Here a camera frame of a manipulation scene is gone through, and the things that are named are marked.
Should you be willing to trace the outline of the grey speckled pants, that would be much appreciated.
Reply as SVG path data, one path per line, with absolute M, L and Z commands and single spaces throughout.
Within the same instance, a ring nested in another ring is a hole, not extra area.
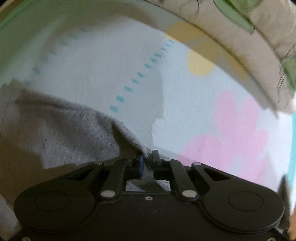
M 151 151 L 110 116 L 15 80 L 1 87 L 1 193 L 8 199 L 87 163 L 137 153 Z

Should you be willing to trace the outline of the floral pastel bed sheet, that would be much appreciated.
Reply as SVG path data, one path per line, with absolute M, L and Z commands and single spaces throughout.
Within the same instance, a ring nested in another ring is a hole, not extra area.
M 1 10 L 1 87 L 103 113 L 149 150 L 202 162 L 295 204 L 295 112 L 276 111 L 218 41 L 152 1 L 15 1 Z M 1 238 L 21 228 L 1 193 Z

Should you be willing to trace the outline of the lower leaf print pillow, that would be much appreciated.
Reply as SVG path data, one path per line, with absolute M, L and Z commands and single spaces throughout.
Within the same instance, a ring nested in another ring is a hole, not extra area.
M 208 33 L 255 78 L 276 111 L 295 112 L 292 1 L 152 1 Z

